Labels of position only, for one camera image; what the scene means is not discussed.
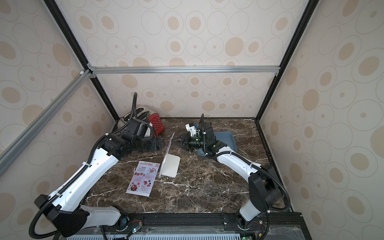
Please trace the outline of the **white menu holder stand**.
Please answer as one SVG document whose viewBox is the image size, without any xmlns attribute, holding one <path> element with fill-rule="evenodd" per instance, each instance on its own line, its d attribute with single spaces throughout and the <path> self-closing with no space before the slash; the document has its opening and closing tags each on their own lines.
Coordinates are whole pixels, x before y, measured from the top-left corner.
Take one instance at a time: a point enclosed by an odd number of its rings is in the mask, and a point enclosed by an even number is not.
<svg viewBox="0 0 384 240">
<path fill-rule="evenodd" d="M 175 178 L 178 173 L 181 158 L 172 154 L 168 154 L 166 162 L 161 164 L 159 177 L 165 176 Z"/>
</svg>

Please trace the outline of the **old menu sheet red print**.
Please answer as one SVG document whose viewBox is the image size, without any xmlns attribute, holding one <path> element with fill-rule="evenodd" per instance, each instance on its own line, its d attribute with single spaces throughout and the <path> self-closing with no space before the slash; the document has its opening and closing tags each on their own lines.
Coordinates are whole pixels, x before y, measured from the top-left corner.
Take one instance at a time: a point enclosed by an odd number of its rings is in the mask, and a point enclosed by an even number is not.
<svg viewBox="0 0 384 240">
<path fill-rule="evenodd" d="M 127 194 L 149 197 L 152 191 L 160 164 L 140 161 L 134 171 Z"/>
</svg>

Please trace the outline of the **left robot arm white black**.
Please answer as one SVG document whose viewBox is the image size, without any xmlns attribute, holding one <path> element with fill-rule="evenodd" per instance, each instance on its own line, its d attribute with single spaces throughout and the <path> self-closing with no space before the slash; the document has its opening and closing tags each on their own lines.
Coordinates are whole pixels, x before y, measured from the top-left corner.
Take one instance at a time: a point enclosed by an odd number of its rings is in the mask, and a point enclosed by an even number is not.
<svg viewBox="0 0 384 240">
<path fill-rule="evenodd" d="M 137 116 L 137 97 L 135 93 L 131 116 L 125 125 L 99 138 L 88 159 L 57 190 L 35 199 L 39 210 L 29 227 L 31 238 L 70 237 L 82 229 L 97 226 L 112 226 L 119 232 L 128 228 L 129 217 L 123 209 L 88 207 L 81 202 L 94 184 L 121 159 L 131 153 L 162 149 L 162 139 L 155 129 Z"/>
</svg>

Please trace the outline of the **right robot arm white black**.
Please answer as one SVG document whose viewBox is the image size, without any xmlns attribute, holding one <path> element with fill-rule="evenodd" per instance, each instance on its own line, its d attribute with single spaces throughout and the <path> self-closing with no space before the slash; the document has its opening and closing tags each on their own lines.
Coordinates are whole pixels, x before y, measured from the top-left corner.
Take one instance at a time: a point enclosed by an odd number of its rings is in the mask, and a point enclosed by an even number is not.
<svg viewBox="0 0 384 240">
<path fill-rule="evenodd" d="M 227 166 L 248 183 L 249 200 L 238 211 L 240 221 L 249 223 L 269 210 L 290 210 L 291 198 L 279 181 L 275 168 L 270 164 L 260 165 L 236 153 L 216 138 L 211 127 L 205 128 L 204 124 L 188 126 L 187 132 L 173 142 L 189 152 L 201 149 L 206 158 Z"/>
</svg>

